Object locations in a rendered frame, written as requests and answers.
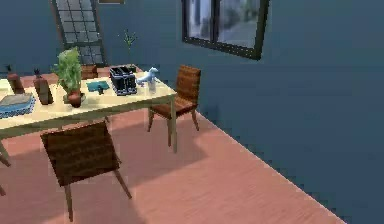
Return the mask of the brown wooden chair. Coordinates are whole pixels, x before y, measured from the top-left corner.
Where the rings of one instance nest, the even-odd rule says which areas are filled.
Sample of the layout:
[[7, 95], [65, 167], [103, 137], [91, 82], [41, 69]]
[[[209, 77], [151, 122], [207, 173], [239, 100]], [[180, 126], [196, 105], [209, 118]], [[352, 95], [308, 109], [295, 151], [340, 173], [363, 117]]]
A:
[[132, 198], [119, 172], [121, 160], [106, 121], [46, 132], [40, 138], [58, 184], [64, 188], [70, 221], [74, 217], [71, 185], [75, 182], [113, 172], [127, 197]]
[[97, 66], [96, 65], [82, 65], [81, 66], [81, 78], [94, 79], [98, 77]]
[[[199, 124], [196, 116], [200, 90], [201, 70], [187, 65], [181, 65], [176, 78], [175, 111], [179, 118], [187, 113], [191, 114], [196, 130], [199, 130]], [[168, 146], [171, 146], [172, 124], [171, 124], [171, 106], [169, 104], [158, 104], [148, 109], [148, 127], [151, 130], [154, 115], [167, 120], [168, 128]]]

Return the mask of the black toaster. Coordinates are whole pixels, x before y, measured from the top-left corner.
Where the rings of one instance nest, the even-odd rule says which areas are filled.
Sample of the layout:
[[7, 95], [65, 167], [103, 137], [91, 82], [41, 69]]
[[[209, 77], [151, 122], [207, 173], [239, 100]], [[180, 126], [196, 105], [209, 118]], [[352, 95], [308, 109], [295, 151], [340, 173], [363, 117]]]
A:
[[109, 69], [112, 89], [117, 96], [133, 95], [137, 93], [136, 77], [126, 66], [111, 67]]

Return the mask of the pale wooden dining table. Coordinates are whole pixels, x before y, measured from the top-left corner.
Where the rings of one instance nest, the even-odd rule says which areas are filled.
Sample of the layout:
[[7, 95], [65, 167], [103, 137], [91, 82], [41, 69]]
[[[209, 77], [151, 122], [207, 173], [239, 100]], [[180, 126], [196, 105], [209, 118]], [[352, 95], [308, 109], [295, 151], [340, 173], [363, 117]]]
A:
[[156, 80], [154, 87], [149, 87], [147, 84], [143, 87], [139, 86], [134, 95], [117, 96], [113, 89], [107, 89], [102, 95], [99, 95], [98, 92], [88, 91], [87, 83], [89, 81], [83, 80], [81, 83], [81, 91], [85, 93], [86, 98], [79, 108], [73, 108], [63, 103], [65, 91], [56, 84], [50, 85], [54, 102], [46, 106], [37, 99], [38, 95], [34, 87], [26, 88], [25, 91], [32, 93], [37, 99], [34, 110], [30, 114], [0, 119], [0, 154], [9, 158], [9, 154], [2, 144], [3, 139], [92, 121], [132, 110], [149, 108], [157, 104], [170, 105], [172, 146], [173, 151], [177, 152], [176, 92], [172, 88], [160, 80]]

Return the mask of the thin green floor plant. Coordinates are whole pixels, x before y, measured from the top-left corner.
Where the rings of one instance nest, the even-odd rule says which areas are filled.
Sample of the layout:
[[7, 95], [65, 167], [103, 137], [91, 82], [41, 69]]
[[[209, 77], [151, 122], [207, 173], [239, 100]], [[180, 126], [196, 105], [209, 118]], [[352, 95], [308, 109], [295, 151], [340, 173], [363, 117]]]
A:
[[[130, 53], [133, 43], [137, 40], [136, 33], [130, 33], [128, 29], [125, 29], [122, 38], [125, 46], [127, 47], [127, 52]], [[134, 64], [130, 64], [128, 66], [128, 70], [132, 73], [135, 73], [137, 71], [137, 68]]]

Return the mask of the black framed window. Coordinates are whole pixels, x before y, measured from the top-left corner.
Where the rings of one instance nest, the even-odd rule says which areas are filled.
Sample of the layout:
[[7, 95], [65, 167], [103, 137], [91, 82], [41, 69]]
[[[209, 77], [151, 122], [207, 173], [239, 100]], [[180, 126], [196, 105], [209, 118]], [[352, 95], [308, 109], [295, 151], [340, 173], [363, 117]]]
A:
[[270, 0], [181, 0], [182, 41], [260, 60]]

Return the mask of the teal cloth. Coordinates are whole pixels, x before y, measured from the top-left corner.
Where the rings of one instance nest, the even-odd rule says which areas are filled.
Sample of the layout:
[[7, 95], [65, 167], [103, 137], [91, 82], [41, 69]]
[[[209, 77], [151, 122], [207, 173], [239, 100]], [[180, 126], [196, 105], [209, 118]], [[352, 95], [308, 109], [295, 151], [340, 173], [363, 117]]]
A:
[[109, 89], [109, 85], [106, 81], [93, 81], [87, 83], [87, 89], [89, 92], [98, 91], [100, 88], [107, 90]]

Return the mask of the green potted house plant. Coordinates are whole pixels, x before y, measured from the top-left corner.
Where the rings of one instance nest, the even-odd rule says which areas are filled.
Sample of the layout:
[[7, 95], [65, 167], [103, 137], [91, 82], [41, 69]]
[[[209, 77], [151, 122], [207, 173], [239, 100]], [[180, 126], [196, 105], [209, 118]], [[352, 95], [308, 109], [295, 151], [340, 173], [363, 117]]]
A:
[[57, 84], [66, 92], [66, 101], [74, 108], [81, 106], [82, 70], [77, 47], [62, 51], [51, 71], [57, 75]]

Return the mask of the glass paned room door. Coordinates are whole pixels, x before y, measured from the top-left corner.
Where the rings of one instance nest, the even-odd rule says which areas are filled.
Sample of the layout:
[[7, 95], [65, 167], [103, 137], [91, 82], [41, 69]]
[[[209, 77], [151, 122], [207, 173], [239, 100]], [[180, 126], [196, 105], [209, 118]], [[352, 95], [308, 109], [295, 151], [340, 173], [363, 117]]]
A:
[[77, 47], [84, 65], [107, 65], [97, 14], [97, 0], [49, 0], [65, 50]]

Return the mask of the brown pepper mill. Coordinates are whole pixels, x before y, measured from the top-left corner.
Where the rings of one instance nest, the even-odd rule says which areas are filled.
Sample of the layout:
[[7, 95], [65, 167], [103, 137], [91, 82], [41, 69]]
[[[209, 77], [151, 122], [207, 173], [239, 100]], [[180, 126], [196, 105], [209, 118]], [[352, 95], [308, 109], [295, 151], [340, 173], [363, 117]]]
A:
[[35, 79], [33, 84], [42, 105], [49, 105], [53, 103], [52, 93], [49, 88], [48, 81], [42, 77], [40, 70], [36, 68], [34, 70]]
[[25, 90], [24, 90], [24, 87], [23, 87], [22, 82], [20, 80], [20, 77], [12, 71], [12, 66], [10, 64], [8, 64], [6, 66], [6, 69], [8, 72], [7, 80], [11, 86], [13, 93], [14, 94], [24, 94]]

